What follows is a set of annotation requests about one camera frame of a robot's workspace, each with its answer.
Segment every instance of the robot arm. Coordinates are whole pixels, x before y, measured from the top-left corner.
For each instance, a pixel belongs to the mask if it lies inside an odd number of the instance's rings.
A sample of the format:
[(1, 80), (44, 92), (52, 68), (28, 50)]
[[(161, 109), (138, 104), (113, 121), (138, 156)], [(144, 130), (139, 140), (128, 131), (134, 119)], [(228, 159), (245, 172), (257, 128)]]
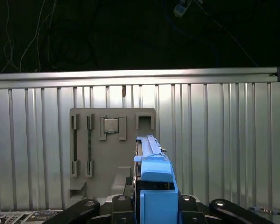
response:
[(45, 224), (271, 224), (272, 222), (224, 199), (208, 206), (181, 195), (172, 165), (152, 135), (137, 137), (133, 195), (109, 196), (99, 202), (84, 199)]

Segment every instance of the white cable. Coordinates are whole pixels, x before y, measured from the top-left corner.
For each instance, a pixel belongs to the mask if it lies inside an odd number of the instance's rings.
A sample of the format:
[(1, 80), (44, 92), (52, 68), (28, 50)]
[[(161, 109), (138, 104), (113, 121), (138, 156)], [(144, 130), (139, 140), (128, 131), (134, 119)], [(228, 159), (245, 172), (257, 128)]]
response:
[(39, 59), (39, 49), (38, 49), (38, 40), (39, 40), (39, 33), (42, 29), (42, 26), (44, 25), (45, 21), (49, 18), (50, 15), (51, 16), (51, 20), (50, 20), (50, 24), (49, 24), (49, 29), (51, 28), (51, 24), (52, 24), (52, 20), (53, 20), (53, 16), (54, 16), (54, 11), (55, 11), (55, 7), (56, 7), (56, 4), (57, 4), (57, 0), (55, 0), (54, 2), (54, 5), (53, 5), (53, 9), (52, 9), (52, 12), (45, 18), (45, 20), (42, 22), (42, 25), (40, 26), (39, 30), (38, 30), (38, 33), (37, 33), (37, 39), (36, 39), (36, 49), (37, 49), (37, 58), (38, 58), (38, 72), (41, 71), (41, 62), (40, 62), (40, 59)]
[(42, 15), (42, 9), (43, 9), (45, 3), (46, 3), (46, 0), (43, 1), (41, 10), (40, 10), (40, 12), (39, 12), (39, 17), (38, 17), (38, 22), (37, 22), (37, 26), (36, 26), (36, 33), (35, 33), (35, 36), (34, 36), (34, 38), (32, 39), (32, 41), (30, 42), (30, 44), (28, 45), (28, 47), (26, 48), (26, 50), (24, 51), (24, 53), (23, 53), (23, 55), (22, 55), (22, 57), (21, 57), (21, 60), (20, 60), (20, 71), (21, 71), (21, 68), (22, 68), (22, 60), (23, 60), (23, 58), (24, 58), (26, 52), (28, 51), (28, 49), (29, 49), (30, 46), (32, 45), (33, 41), (34, 41), (34, 40), (36, 39), (36, 37), (37, 37), (39, 22), (40, 22), (40, 20), (41, 20), (41, 15)]
[(45, 20), (42, 22), (42, 25), (39, 27), (39, 30), (37, 32), (37, 39), (36, 39), (36, 48), (37, 48), (37, 57), (38, 57), (38, 72), (41, 71), (41, 62), (40, 62), (40, 59), (39, 59), (39, 49), (38, 49), (38, 39), (39, 39), (39, 33), (43, 27), (43, 25), (45, 24), (46, 20), (49, 18), (49, 16), (52, 15), (52, 13), (50, 13), (46, 18)]
[[(9, 32), (8, 32), (8, 24), (9, 24), (9, 18), (10, 18), (10, 9), (9, 9), (9, 1), (6, 0), (6, 4), (7, 4), (7, 20), (6, 20), (6, 24), (5, 24), (5, 31), (6, 31), (6, 34), (7, 34), (7, 38), (8, 38), (8, 41), (6, 42), (6, 44), (4, 45), (3, 47), (3, 53), (5, 55), (5, 58), (7, 59), (7, 64), (4, 66), (3, 70), (2, 70), (2, 73), (4, 72), (4, 70), (6, 69), (6, 67), (10, 64), (12, 65), (14, 68), (16, 68), (17, 70), (19, 70), (14, 62), (13, 62), (13, 50), (14, 50), (14, 44), (12, 45), (12, 40), (10, 39), (10, 36), (9, 36)], [(7, 44), (10, 44), (10, 58), (8, 59), (7, 56), (6, 56), (6, 53), (5, 53), (5, 47)]]
[[(14, 65), (14, 63), (12, 62), (12, 60), (9, 59), (9, 58), (7, 57), (7, 55), (6, 55), (5, 48), (6, 48), (6, 46), (7, 46), (10, 42), (12, 42), (12, 41), (7, 41), (7, 42), (5, 43), (5, 45), (4, 45), (4, 47), (3, 47), (3, 52), (4, 52), (4, 56), (5, 56), (6, 60), (7, 60), (7, 64), (4, 66), (4, 68), (2, 69), (2, 72), (1, 72), (1, 73), (4, 72), (4, 70), (7, 68), (7, 66), (8, 66), (9, 64), (11, 64), (11, 65), (12, 65), (14, 68), (16, 68), (18, 71), (20, 71), (20, 69), (19, 69), (18, 67), (16, 67), (16, 66)], [(12, 51), (12, 50), (14, 49), (14, 43), (13, 43), (11, 46), (12, 46), (12, 47), (11, 47), (11, 51)]]
[[(196, 0), (193, 0), (200, 8), (201, 10), (204, 12), (204, 14), (206, 14), (207, 16), (210, 16), (205, 10), (204, 8), (199, 4), (199, 2), (197, 2)], [(221, 27), (222, 29), (224, 29), (224, 27), (218, 23), (216, 20), (212, 19), (213, 22), (215, 24), (217, 24), (219, 27)], [(226, 31), (226, 33), (228, 33), (228, 35), (234, 40), (235, 43), (237, 43), (237, 45), (242, 49), (242, 51), (248, 56), (248, 58), (253, 62), (253, 64), (255, 64), (256, 67), (258, 67), (257, 63), (251, 58), (251, 56), (247, 53), (247, 51), (243, 48), (243, 46), (237, 41), (237, 39), (229, 32)]]
[[(52, 17), (51, 17), (51, 21), (50, 21), (50, 24), (49, 24), (49, 29), (51, 28), (51, 25), (52, 25), (56, 4), (57, 4), (57, 0), (55, 0), (54, 5), (53, 5)], [(50, 37), (49, 36), (48, 36), (48, 62), (50, 62)]]

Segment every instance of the screw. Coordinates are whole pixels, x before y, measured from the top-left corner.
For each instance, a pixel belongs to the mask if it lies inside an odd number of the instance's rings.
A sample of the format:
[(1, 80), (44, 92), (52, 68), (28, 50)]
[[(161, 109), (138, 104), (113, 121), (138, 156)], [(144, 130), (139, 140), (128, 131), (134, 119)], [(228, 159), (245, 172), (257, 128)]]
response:
[(185, 200), (185, 201), (189, 201), (189, 200), (190, 200), (190, 197), (189, 197), (189, 196), (183, 196), (182, 198), (183, 198), (183, 200)]
[(126, 199), (126, 197), (124, 197), (124, 196), (120, 196), (120, 197), (118, 198), (119, 201), (124, 201), (125, 199)]
[(85, 203), (85, 206), (93, 206), (94, 202), (93, 201), (88, 201)]
[(225, 205), (225, 203), (222, 202), (222, 201), (216, 201), (215, 204), (218, 205), (218, 206), (224, 206)]

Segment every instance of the blue cable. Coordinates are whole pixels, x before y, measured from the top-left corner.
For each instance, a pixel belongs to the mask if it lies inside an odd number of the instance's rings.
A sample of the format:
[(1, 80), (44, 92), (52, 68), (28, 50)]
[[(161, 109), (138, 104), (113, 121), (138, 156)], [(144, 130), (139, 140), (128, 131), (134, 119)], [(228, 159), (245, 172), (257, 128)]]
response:
[(179, 32), (180, 34), (183, 34), (193, 40), (196, 40), (196, 41), (200, 41), (202, 43), (206, 43), (208, 45), (210, 45), (210, 48), (211, 48), (211, 51), (214, 53), (214, 56), (216, 58), (216, 67), (219, 67), (219, 58), (218, 58), (218, 53), (217, 53), (217, 50), (215, 48), (215, 46), (205, 40), (201, 40), (199, 38), (196, 38), (190, 34), (187, 34), (185, 33), (184, 31), (182, 31), (181, 29), (179, 29), (173, 22), (172, 20), (170, 19), (169, 15), (167, 14), (167, 11), (166, 11), (166, 0), (162, 0), (162, 7), (163, 7), (163, 10), (164, 10), (164, 13), (165, 13), (165, 16), (166, 16), (166, 20), (167, 22), (169, 23), (169, 25), (174, 29), (176, 30), (177, 32)]

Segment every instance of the aluminum rail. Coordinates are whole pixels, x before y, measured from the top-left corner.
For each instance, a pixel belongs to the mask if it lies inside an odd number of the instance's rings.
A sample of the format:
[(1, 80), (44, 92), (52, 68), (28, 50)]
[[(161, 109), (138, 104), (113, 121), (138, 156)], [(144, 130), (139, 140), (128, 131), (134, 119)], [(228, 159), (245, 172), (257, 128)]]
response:
[(0, 74), (0, 89), (141, 84), (277, 82), (276, 67)]

